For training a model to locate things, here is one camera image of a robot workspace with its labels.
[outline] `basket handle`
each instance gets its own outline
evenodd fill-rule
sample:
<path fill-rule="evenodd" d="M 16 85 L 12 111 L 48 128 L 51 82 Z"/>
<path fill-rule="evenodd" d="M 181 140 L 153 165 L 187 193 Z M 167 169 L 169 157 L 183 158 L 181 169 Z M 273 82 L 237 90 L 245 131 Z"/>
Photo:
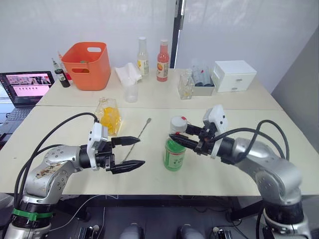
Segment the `basket handle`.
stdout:
<path fill-rule="evenodd" d="M 87 48 L 88 52 L 101 52 L 102 49 L 100 47 L 96 47 L 96 46 L 90 46 Z"/>

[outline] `tissue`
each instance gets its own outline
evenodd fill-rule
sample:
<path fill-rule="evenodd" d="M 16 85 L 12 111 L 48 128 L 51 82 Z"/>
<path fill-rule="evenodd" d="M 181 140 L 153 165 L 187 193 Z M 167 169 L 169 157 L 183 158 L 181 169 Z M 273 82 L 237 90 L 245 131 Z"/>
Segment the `tissue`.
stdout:
<path fill-rule="evenodd" d="M 115 67 L 115 71 L 124 87 L 132 86 L 142 78 L 139 69 L 131 62 L 124 67 Z"/>

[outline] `drawer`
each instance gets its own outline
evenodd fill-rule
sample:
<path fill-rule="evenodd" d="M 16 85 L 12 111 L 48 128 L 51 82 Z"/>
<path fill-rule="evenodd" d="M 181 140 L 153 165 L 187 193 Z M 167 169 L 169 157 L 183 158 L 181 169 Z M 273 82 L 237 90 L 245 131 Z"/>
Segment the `drawer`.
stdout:
<path fill-rule="evenodd" d="M 223 79 L 218 79 L 218 92 L 245 91 L 254 79 L 255 74 L 235 74 L 225 75 Z"/>

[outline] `black cable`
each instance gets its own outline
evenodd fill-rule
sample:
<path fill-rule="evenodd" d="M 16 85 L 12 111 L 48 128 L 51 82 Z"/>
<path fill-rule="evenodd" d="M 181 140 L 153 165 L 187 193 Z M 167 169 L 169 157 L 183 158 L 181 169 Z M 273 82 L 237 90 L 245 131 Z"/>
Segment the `black cable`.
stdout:
<path fill-rule="evenodd" d="M 216 210 L 216 209 L 213 209 L 213 208 L 208 208 L 208 209 L 213 211 L 213 212 L 217 212 L 217 213 L 223 213 L 223 212 L 226 212 L 228 210 L 228 209 Z"/>
<path fill-rule="evenodd" d="M 286 138 L 286 135 L 285 133 L 283 132 L 283 130 L 279 127 L 279 125 L 277 125 L 275 122 L 273 122 L 272 120 L 269 120 L 269 119 L 265 119 L 265 120 L 262 120 L 258 123 L 257 127 L 256 127 L 256 131 L 247 147 L 247 149 L 245 150 L 245 152 L 243 153 L 239 153 L 238 154 L 238 157 L 239 157 L 239 161 L 241 161 L 242 159 L 244 159 L 250 152 L 250 150 L 252 149 L 255 141 L 256 141 L 256 138 L 258 136 L 258 133 L 259 133 L 259 130 L 261 128 L 261 125 L 264 124 L 264 123 L 270 123 L 272 124 L 273 126 L 275 126 L 278 131 L 280 132 L 280 134 L 282 135 L 283 139 L 284 139 L 284 142 L 285 142 L 285 147 L 286 147 L 286 159 L 289 161 L 289 145 L 288 145 L 288 140 Z"/>
<path fill-rule="evenodd" d="M 256 239 L 259 239 L 259 227 L 260 227 L 260 220 L 261 216 L 264 211 L 264 206 L 261 207 L 261 209 L 258 212 L 257 221 L 256 221 Z"/>
<path fill-rule="evenodd" d="M 18 193 L 18 188 L 19 188 L 19 183 L 20 183 L 20 178 L 17 178 L 16 183 L 15 183 L 15 187 L 14 187 L 14 198 L 15 198 L 15 202 L 14 202 L 14 206 L 15 208 L 18 208 L 20 205 L 20 201 L 22 199 L 23 196 L 23 190 L 24 190 L 24 186 L 25 186 L 25 182 L 26 182 L 26 178 L 30 169 L 30 166 L 32 164 L 33 159 L 36 157 L 37 152 L 39 151 L 39 149 L 41 148 L 41 146 L 43 145 L 43 143 L 58 129 L 60 128 L 62 125 L 64 125 L 65 123 L 71 121 L 74 118 L 77 118 L 79 116 L 84 116 L 84 115 L 89 115 L 92 116 L 94 118 L 94 122 L 98 122 L 98 118 L 93 114 L 93 113 L 89 113 L 89 112 L 85 112 L 85 113 L 80 113 L 77 115 L 74 115 L 68 119 L 66 119 L 65 121 L 61 122 L 59 125 L 57 125 L 53 130 L 51 130 L 43 139 L 42 141 L 38 144 L 38 146 L 35 148 L 33 154 L 31 155 L 30 159 L 28 160 L 28 162 L 26 163 L 26 167 L 24 169 L 24 174 L 23 174 L 23 178 L 22 178 L 22 182 L 20 185 L 20 191 Z"/>
<path fill-rule="evenodd" d="M 194 207 L 194 209 L 195 209 L 196 211 L 198 211 L 199 213 L 206 213 L 207 210 L 208 210 L 208 208 L 205 208 L 203 211 L 201 211 L 201 210 L 199 210 L 199 209 L 197 209 L 197 208 L 195 208 L 195 207 Z"/>
<path fill-rule="evenodd" d="M 234 225 L 234 228 L 239 232 L 239 234 L 243 236 L 243 238 L 249 239 L 241 230 L 239 230 L 239 228 L 233 222 L 232 224 Z"/>
<path fill-rule="evenodd" d="M 236 226 L 236 227 L 239 226 L 242 222 L 243 222 L 243 221 L 240 220 L 238 224 L 232 223 L 233 225 L 220 225 L 220 226 L 216 226 L 216 227 L 217 227 L 217 228 L 233 228 L 233 227 L 235 227 L 235 226 Z"/>
<path fill-rule="evenodd" d="M 236 128 L 236 129 L 232 129 L 232 130 L 229 130 L 225 133 L 222 133 L 218 136 L 216 136 L 214 139 L 212 139 L 212 142 L 216 142 L 226 136 L 229 136 L 231 134 L 234 134 L 234 133 L 238 133 L 238 132 L 251 132 L 251 133 L 255 133 L 256 130 L 253 129 L 253 128 Z M 279 146 L 279 144 L 274 140 L 272 139 L 269 135 L 265 134 L 265 133 L 262 133 L 262 132 L 258 132 L 258 134 L 262 137 L 264 137 L 265 139 L 267 139 L 270 143 L 272 143 L 276 150 L 278 151 L 279 155 L 281 158 L 285 159 L 285 155 L 284 155 L 284 152 L 283 150 L 281 149 L 281 147 Z"/>
<path fill-rule="evenodd" d="M 50 149 L 50 148 L 55 148 L 55 147 L 57 147 L 57 146 L 62 146 L 62 145 L 63 145 L 63 144 L 53 144 L 53 145 L 50 145 L 50 146 L 48 146 L 48 147 L 45 147 L 45 148 L 41 149 L 41 150 L 36 154 L 36 156 L 38 156 L 40 153 L 42 153 L 42 152 L 44 152 L 44 151 L 46 151 L 46 150 L 48 150 L 48 149 Z M 26 165 L 27 165 L 27 162 L 26 162 L 26 163 L 24 164 L 24 166 L 22 167 L 21 171 L 19 172 L 18 177 L 21 178 L 21 175 L 22 175 L 24 169 L 26 168 Z M 4 230 L 6 227 L 8 227 L 8 225 L 10 224 L 10 221 L 11 221 L 11 218 L 9 219 L 9 221 L 8 221 L 5 225 L 0 226 L 0 231 Z"/>
<path fill-rule="evenodd" d="M 61 146 L 62 144 L 54 144 L 54 145 L 50 145 L 50 146 L 48 146 L 48 147 L 45 147 L 45 148 L 43 148 L 43 149 L 41 149 L 38 153 L 36 153 L 36 155 L 35 156 L 38 156 L 40 153 L 42 153 L 42 152 L 44 152 L 44 151 L 46 151 L 46 150 L 48 150 L 48 149 L 50 149 L 50 148 L 54 148 L 54 147 L 57 147 L 57 146 Z M 22 174 L 23 174 L 23 172 L 24 172 L 24 170 L 25 170 L 25 168 L 27 167 L 27 164 L 29 163 L 29 160 L 23 165 L 23 167 L 21 168 L 21 170 L 20 170 L 20 172 L 19 172 L 19 174 L 18 174 L 18 177 L 17 177 L 17 181 L 20 181 L 20 179 L 21 179 L 21 176 L 22 176 Z M 14 195 L 14 206 L 15 206 L 15 204 L 16 204 L 16 201 L 17 201 L 17 197 Z"/>

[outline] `glass jar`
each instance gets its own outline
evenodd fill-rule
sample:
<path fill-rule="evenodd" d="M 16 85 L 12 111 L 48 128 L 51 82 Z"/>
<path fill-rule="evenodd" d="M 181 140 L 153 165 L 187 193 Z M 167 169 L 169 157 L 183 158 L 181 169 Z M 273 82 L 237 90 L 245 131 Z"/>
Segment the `glass jar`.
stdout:
<path fill-rule="evenodd" d="M 100 120 L 100 123 L 108 128 L 109 136 L 117 136 L 122 118 L 115 99 L 100 98 L 95 115 Z"/>

